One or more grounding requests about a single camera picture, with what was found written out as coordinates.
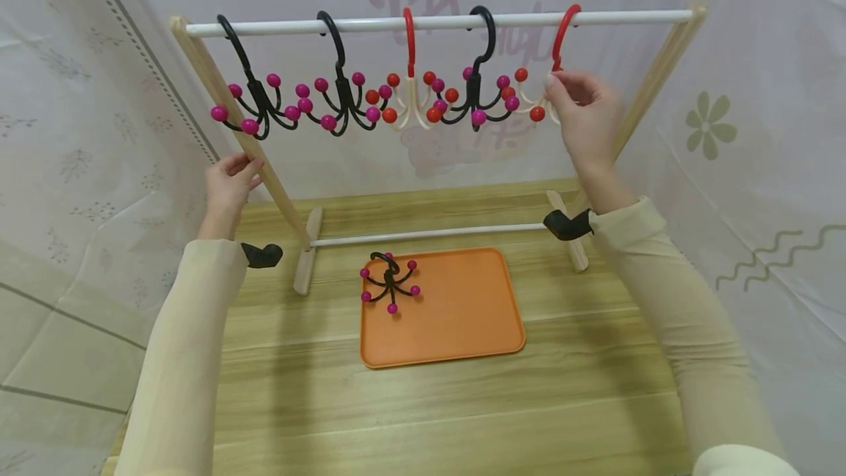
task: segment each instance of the wooden table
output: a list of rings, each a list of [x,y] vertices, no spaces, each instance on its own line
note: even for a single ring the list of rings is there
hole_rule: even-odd
[[[541,221],[572,181],[333,198],[322,237]],[[298,253],[272,203],[241,241]],[[373,250],[495,246],[527,330],[506,356],[368,370],[358,357],[361,278]],[[585,239],[574,273],[546,231],[320,248],[311,294],[296,258],[250,270],[229,311],[217,398],[216,475],[673,475],[690,470],[666,361],[623,284]],[[106,465],[110,475],[116,457]]]

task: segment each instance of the hand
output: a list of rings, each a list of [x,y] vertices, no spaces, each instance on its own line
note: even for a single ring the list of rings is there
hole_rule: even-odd
[[[198,239],[234,239],[247,197],[261,185],[262,165],[263,159],[235,153],[206,169],[208,204]]]
[[[585,72],[557,71],[546,77],[546,97],[561,120],[561,137],[579,183],[595,213],[637,203],[614,169],[614,141],[623,103],[611,85]]]
[[[623,114],[620,93],[606,82],[577,71],[552,72],[544,84],[578,174],[612,170],[614,137]]]

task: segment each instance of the lower white bar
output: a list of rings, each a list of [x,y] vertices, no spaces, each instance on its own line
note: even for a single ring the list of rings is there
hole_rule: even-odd
[[[338,245],[357,245],[366,242],[406,241],[427,237],[462,236],[469,234],[497,233],[503,231],[546,230],[543,223],[523,225],[469,226],[468,228],[444,228],[444,230],[404,231],[396,234],[376,234],[373,236],[337,237],[335,239],[316,239],[312,247],[333,247]]]

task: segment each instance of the white horizontal bar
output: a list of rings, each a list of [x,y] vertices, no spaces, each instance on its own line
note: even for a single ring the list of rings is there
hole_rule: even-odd
[[[558,26],[564,14],[553,13],[505,13],[494,15],[497,26]],[[645,12],[581,12],[573,16],[573,26],[585,24],[679,24],[693,18],[691,10],[645,10]],[[338,19],[335,26],[340,32],[390,32],[405,30],[405,19]],[[451,30],[484,27],[485,21],[479,15],[435,15],[414,18],[415,30]],[[259,23],[233,23],[238,35],[291,35],[324,34],[323,21],[259,21]],[[223,37],[219,24],[189,24],[186,26],[191,37]]]
[[[523,225],[469,226],[468,228],[444,228],[444,230],[405,231],[397,234],[376,234],[373,236],[336,237],[334,239],[315,239],[312,247],[334,247],[338,245],[357,245],[366,242],[406,241],[427,237],[460,236],[467,234],[497,233],[503,231],[546,230],[542,223]]]

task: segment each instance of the orange tray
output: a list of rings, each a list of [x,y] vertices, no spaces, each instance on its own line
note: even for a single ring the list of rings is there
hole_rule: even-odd
[[[361,304],[361,360],[368,368],[515,353],[527,338],[514,299],[505,258],[496,248],[394,256],[402,269],[417,268],[402,284],[421,287],[418,297],[397,293],[396,314],[386,311],[390,294]],[[382,281],[386,264],[365,265]],[[363,291],[377,297],[384,288],[362,280]]]

